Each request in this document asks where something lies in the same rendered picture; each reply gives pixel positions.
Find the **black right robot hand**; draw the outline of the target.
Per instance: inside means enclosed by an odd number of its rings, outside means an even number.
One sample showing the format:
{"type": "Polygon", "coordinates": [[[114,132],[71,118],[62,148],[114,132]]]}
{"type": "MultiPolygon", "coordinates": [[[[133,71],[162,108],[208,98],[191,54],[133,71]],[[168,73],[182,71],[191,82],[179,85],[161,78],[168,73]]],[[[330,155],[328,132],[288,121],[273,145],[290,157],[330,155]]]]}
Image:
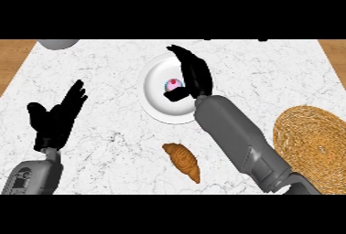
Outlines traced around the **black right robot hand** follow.
{"type": "Polygon", "coordinates": [[[167,91],[164,93],[165,98],[176,102],[188,96],[192,96],[193,99],[199,95],[210,96],[213,94],[213,76],[204,59],[176,45],[168,46],[167,49],[174,53],[180,61],[185,86],[167,91]]]}

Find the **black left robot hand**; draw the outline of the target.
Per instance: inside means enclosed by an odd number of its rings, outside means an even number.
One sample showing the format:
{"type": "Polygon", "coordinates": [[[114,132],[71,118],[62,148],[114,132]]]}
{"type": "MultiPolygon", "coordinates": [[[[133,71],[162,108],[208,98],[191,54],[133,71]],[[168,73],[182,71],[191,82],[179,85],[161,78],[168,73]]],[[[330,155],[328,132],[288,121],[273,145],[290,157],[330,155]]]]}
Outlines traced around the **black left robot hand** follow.
{"type": "Polygon", "coordinates": [[[46,110],[37,102],[26,104],[29,125],[37,131],[34,150],[46,148],[59,150],[69,139],[74,120],[87,100],[84,83],[77,80],[59,104],[46,110]]]}

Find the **pink frosted cupcake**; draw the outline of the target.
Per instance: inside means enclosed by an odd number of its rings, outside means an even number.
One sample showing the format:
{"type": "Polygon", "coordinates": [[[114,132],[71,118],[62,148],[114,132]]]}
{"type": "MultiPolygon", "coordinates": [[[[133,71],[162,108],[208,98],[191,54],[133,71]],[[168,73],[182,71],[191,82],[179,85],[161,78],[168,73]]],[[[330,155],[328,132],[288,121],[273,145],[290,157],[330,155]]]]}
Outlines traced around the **pink frosted cupcake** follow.
{"type": "Polygon", "coordinates": [[[165,82],[165,91],[173,91],[177,87],[182,87],[183,83],[179,79],[170,79],[165,82]]]}

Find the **white round plate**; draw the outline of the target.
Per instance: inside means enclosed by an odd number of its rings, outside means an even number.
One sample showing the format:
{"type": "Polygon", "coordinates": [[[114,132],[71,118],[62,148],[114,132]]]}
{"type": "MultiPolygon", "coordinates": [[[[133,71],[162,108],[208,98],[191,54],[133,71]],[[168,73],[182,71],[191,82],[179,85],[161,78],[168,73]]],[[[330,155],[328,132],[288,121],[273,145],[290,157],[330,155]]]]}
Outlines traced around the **white round plate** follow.
{"type": "Polygon", "coordinates": [[[164,54],[145,66],[137,82],[143,111],[158,122],[189,123],[198,95],[213,93],[207,63],[192,53],[164,54]]]}

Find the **round woven wicker placemat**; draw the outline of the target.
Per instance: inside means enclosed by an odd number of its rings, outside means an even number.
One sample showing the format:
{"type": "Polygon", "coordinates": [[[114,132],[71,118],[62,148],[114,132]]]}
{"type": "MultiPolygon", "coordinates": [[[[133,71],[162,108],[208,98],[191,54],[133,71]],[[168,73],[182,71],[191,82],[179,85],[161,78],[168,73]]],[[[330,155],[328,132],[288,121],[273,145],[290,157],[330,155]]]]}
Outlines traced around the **round woven wicker placemat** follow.
{"type": "Polygon", "coordinates": [[[346,122],[313,106],[290,107],[276,117],[273,148],[325,195],[346,195],[346,122]]]}

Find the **grey rounded bowl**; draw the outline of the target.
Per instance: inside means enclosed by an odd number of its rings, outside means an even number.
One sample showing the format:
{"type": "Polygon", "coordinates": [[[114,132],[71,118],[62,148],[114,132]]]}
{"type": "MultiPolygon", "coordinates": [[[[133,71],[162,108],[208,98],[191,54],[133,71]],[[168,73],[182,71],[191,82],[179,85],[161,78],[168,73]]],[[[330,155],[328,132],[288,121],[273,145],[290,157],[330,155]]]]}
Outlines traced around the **grey rounded bowl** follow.
{"type": "Polygon", "coordinates": [[[40,39],[40,44],[50,50],[69,48],[77,42],[77,39],[40,39]]]}

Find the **brown croissant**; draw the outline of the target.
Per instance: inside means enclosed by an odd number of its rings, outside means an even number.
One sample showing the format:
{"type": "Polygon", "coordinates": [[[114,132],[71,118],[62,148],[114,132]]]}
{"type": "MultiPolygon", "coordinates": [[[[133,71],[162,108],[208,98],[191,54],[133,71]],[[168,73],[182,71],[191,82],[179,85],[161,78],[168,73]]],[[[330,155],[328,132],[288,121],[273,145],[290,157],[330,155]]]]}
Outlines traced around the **brown croissant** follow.
{"type": "Polygon", "coordinates": [[[164,144],[164,151],[168,154],[170,161],[180,172],[189,176],[192,181],[199,183],[199,168],[196,158],[189,149],[182,144],[164,144]]]}

